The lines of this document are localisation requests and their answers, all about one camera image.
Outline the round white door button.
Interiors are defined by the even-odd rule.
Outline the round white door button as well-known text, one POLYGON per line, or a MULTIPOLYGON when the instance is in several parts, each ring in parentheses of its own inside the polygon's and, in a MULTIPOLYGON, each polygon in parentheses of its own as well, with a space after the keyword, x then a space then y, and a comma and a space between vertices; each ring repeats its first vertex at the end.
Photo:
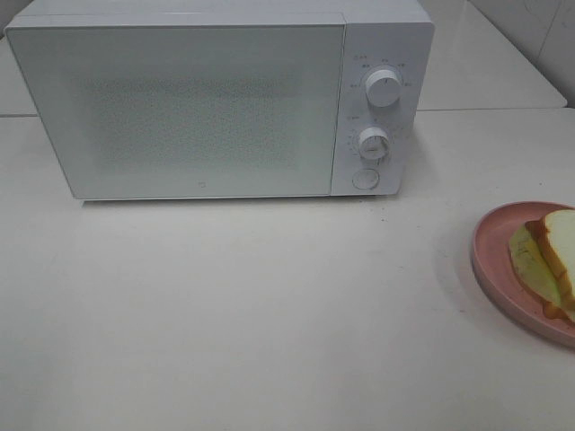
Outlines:
POLYGON ((374 189, 380 180, 378 171, 374 169, 362 169, 352 176, 352 184, 356 189, 374 189))

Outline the white microwave door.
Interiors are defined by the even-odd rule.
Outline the white microwave door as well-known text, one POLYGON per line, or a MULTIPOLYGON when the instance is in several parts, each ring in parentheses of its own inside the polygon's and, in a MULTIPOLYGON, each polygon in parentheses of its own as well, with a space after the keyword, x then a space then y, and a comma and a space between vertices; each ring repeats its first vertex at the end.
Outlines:
POLYGON ((11 29, 83 200, 331 190, 344 29, 11 29))

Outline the pink round plate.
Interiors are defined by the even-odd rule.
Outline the pink round plate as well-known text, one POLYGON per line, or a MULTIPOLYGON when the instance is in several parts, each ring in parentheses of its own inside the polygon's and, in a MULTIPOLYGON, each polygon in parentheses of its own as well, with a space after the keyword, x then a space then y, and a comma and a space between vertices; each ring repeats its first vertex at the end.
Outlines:
POLYGON ((509 255, 509 239, 520 225, 568 206, 553 202, 523 201, 488 212, 475 226, 470 251, 473 273, 486 296, 510 320, 537 336, 574 347, 574 324, 544 316, 544 308, 516 277, 509 255))

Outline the sandwich with lettuce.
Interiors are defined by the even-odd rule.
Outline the sandwich with lettuce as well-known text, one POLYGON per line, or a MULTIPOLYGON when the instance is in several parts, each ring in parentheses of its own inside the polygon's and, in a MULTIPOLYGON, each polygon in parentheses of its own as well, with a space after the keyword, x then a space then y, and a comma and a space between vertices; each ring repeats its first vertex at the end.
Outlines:
POLYGON ((548 319, 574 321, 574 211, 553 211, 527 221, 509 239, 519 283, 537 298, 548 319))

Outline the lower white timer knob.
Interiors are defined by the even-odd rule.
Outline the lower white timer knob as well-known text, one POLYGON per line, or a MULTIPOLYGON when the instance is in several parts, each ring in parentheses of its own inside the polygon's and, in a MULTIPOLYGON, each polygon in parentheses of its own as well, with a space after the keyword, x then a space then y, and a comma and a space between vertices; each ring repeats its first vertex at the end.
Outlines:
POLYGON ((389 137, 377 127, 366 128, 358 135, 358 152, 366 160, 380 160, 389 153, 389 137))

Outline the white microwave oven body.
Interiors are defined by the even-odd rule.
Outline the white microwave oven body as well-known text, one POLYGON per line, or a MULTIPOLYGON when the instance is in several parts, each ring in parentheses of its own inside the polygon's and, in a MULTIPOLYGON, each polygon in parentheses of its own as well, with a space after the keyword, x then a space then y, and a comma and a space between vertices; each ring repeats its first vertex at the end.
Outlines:
MULTIPOLYGON (((420 88, 425 75, 434 27, 418 9, 408 13, 377 17, 374 13, 247 13, 242 10, 192 13, 22 15, 6 28, 220 28, 335 26, 344 29, 341 71, 332 161, 331 190, 326 195, 233 197, 296 198, 343 197, 353 195, 394 194, 400 187, 405 165, 408 135, 411 131, 420 88), (372 106, 365 93, 367 74, 389 66, 402 78, 401 96, 385 108, 372 106), (383 129, 389 137, 389 153, 384 159, 366 160, 358 152, 359 133, 371 127, 383 129), (356 189, 352 176, 362 169, 378 171, 380 180, 374 189, 356 189)), ((140 199, 211 199, 140 198, 140 199)), ((139 199, 104 199, 139 200, 139 199)))

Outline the upper white power knob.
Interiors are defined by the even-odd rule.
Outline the upper white power knob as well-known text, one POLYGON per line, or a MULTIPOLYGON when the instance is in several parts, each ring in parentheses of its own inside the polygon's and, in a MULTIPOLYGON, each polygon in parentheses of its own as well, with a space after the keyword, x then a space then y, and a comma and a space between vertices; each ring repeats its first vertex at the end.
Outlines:
POLYGON ((364 87, 368 102, 376 108, 385 108, 400 98, 403 80, 396 69, 386 66, 369 72, 364 87))

